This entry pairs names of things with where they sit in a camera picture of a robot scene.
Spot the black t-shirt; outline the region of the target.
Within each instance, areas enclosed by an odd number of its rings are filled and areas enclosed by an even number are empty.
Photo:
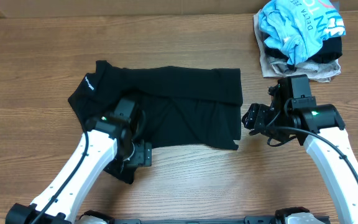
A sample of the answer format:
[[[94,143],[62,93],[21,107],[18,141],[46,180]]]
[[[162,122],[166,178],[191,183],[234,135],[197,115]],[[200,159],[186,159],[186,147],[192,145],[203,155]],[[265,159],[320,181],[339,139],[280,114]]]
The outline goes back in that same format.
[[[243,103],[238,68],[118,68],[98,60],[68,98],[81,123],[112,110],[122,98],[136,102],[144,128],[135,137],[152,147],[205,144],[236,150]]]

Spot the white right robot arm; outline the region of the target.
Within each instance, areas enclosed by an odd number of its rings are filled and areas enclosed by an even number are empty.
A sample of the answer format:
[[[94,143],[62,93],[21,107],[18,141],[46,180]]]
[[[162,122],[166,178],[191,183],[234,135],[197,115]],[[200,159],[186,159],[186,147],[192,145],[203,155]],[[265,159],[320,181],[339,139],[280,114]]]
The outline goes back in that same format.
[[[316,164],[341,223],[358,223],[358,161],[333,105],[254,103],[242,117],[251,134],[283,145],[297,139]]]

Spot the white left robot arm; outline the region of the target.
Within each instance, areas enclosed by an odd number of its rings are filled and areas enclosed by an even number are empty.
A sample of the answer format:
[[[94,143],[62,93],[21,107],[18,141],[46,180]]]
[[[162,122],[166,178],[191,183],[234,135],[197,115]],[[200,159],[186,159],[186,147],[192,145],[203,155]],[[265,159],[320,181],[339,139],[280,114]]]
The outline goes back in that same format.
[[[81,140],[51,184],[29,205],[14,204],[6,223],[74,223],[78,211],[103,171],[131,184],[138,167],[152,164],[149,142],[139,138],[145,127],[123,114],[110,113],[88,123]]]

